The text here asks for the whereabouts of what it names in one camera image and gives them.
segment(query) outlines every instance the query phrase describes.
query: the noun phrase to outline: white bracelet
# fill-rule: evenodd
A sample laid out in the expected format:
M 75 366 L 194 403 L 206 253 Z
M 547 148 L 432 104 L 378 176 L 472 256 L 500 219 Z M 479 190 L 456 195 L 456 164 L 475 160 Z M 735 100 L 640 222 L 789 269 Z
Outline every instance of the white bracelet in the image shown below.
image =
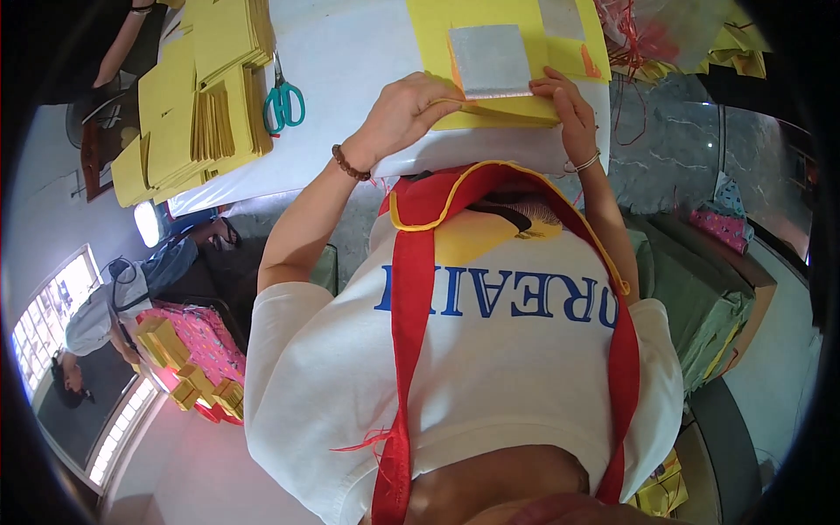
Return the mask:
M 595 164 L 600 157 L 601 157 L 601 149 L 600 148 L 595 148 L 595 155 L 593 155 L 591 159 L 589 159 L 588 161 L 584 162 L 581 165 L 572 165 L 571 170 L 566 167 L 567 164 L 571 164 L 571 160 L 567 160 L 565 162 L 565 164 L 563 164 L 563 171 L 565 171 L 566 173 L 580 173 L 581 171 L 585 170 L 589 166 Z

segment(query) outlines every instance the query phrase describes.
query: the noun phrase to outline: wall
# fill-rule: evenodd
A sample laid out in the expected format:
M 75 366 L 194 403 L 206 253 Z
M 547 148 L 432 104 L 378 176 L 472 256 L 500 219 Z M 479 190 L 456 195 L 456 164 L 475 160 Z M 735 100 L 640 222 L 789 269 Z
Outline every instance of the wall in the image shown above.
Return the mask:
M 166 401 L 124 466 L 105 525 L 318 525 L 248 454 L 244 430 Z
M 779 285 L 746 354 L 723 380 L 759 463 L 768 459 L 778 469 L 811 401 L 822 338 L 811 326 L 807 287 L 761 243 L 752 242 L 749 253 Z
M 45 279 L 85 243 L 100 268 L 123 255 L 150 255 L 132 208 L 121 208 L 113 190 L 87 203 L 71 199 L 79 150 L 67 139 L 66 105 L 42 106 L 35 113 L 13 188 L 11 228 L 3 240 L 3 294 L 8 319 L 24 312 Z

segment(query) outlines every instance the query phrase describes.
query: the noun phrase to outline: red apron strap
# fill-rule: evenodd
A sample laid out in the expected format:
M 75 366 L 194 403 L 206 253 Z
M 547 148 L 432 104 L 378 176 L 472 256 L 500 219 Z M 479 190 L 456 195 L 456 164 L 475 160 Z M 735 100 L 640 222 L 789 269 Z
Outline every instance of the red apron strap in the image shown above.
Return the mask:
M 481 165 L 472 176 L 461 177 L 471 168 L 448 169 L 416 182 L 401 179 L 391 190 L 394 197 L 399 198 L 399 219 L 412 225 L 431 223 L 438 217 L 452 217 L 502 183 L 529 176 L 540 183 L 549 206 L 560 221 L 596 250 L 604 266 L 612 264 L 602 253 L 599 242 L 584 219 L 538 174 L 496 163 Z M 392 195 L 386 196 L 380 215 L 391 211 L 391 205 L 396 204 L 397 200 L 389 197 Z M 391 267 L 391 336 L 394 341 L 398 407 L 394 423 L 387 433 L 376 477 L 371 508 L 373 525 L 402 525 L 408 508 L 412 481 L 408 392 L 432 305 L 434 265 L 433 228 L 397 233 Z M 616 504 L 624 482 L 624 439 L 638 404 L 639 360 L 636 331 L 622 295 L 622 284 L 616 281 L 613 272 L 608 270 L 607 273 L 618 303 L 616 327 L 607 358 L 616 450 L 596 496 L 606 504 Z

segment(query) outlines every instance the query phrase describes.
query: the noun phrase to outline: scissors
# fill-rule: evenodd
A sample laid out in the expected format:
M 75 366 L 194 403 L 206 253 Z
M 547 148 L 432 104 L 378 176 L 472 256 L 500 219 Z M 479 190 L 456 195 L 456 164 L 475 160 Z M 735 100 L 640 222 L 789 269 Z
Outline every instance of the scissors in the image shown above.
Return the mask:
M 298 103 L 301 105 L 301 117 L 293 120 L 291 117 L 291 94 L 294 93 Z M 276 127 L 272 127 L 269 119 L 269 112 L 274 111 L 277 120 Z M 269 134 L 278 134 L 287 125 L 294 127 L 303 122 L 307 110 L 303 105 L 303 93 L 294 87 L 283 77 L 283 70 L 280 68 L 280 56 L 274 52 L 274 87 L 268 92 L 268 97 L 263 105 L 263 124 Z

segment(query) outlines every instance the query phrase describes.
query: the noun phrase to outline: person wearing red apron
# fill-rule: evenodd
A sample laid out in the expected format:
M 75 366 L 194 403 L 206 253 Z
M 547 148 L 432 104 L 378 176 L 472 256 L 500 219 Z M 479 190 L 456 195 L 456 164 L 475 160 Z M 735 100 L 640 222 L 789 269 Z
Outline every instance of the person wearing red apron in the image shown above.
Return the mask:
M 459 109 L 418 72 L 382 90 L 271 231 L 245 432 L 328 525 L 648 522 L 620 503 L 674 444 L 680 364 L 664 306 L 638 295 L 592 108 L 545 72 L 532 90 L 554 101 L 585 217 L 512 162 L 423 172 L 386 194 L 337 297 L 310 284 L 357 182 Z

